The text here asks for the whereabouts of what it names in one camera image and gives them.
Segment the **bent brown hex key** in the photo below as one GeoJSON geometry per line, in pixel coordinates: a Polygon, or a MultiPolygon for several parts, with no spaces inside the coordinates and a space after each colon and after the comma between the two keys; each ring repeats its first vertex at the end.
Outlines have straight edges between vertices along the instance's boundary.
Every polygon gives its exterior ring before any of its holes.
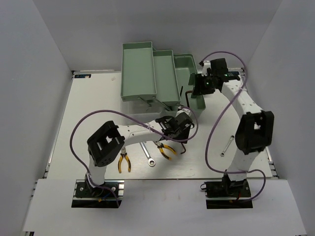
{"type": "Polygon", "coordinates": [[[194,104],[194,101],[192,98],[192,92],[193,92],[193,90],[187,90],[185,92],[186,104],[187,104],[187,107],[189,107],[189,108],[192,108],[192,106],[194,104]]]}

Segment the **green cantilever toolbox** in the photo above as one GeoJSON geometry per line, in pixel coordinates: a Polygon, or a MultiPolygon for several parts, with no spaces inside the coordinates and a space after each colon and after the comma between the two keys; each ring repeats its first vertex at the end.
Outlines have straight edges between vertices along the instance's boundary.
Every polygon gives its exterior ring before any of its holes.
{"type": "MultiPolygon", "coordinates": [[[[121,110],[147,122],[163,115],[174,116],[186,106],[185,92],[192,90],[191,74],[197,73],[192,54],[156,50],[151,41],[122,45],[121,110]],[[180,99],[181,86],[184,86],[180,99]]],[[[193,98],[197,116],[205,110],[204,97],[193,98]]]]}

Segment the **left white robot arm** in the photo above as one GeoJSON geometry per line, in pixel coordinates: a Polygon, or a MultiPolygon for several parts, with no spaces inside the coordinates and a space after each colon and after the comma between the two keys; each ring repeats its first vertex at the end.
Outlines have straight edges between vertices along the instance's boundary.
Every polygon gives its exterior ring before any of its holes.
{"type": "Polygon", "coordinates": [[[126,147],[147,141],[153,142],[164,158],[171,159],[165,154],[168,149],[174,154],[176,150],[162,143],[163,140],[186,143],[189,140],[190,129],[193,124],[193,112],[188,108],[180,109],[175,116],[163,116],[150,122],[143,123],[134,118],[133,125],[116,125],[112,120],[102,125],[88,140],[88,153],[90,156],[89,171],[85,177],[88,192],[93,197],[103,194],[106,167],[115,161],[120,154],[119,164],[125,159],[128,170],[131,171],[131,162],[127,156],[126,147]]]}

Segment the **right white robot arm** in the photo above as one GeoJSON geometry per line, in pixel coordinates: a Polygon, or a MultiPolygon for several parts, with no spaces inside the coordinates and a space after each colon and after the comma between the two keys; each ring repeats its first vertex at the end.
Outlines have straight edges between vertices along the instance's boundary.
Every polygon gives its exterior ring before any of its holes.
{"type": "Polygon", "coordinates": [[[258,106],[245,88],[245,81],[230,72],[224,58],[200,62],[202,72],[194,74],[192,94],[207,95],[221,92],[240,118],[234,135],[237,146],[230,166],[221,173],[219,182],[207,182],[207,195],[239,197],[247,185],[247,175],[256,157],[272,142],[274,114],[258,106]]]}

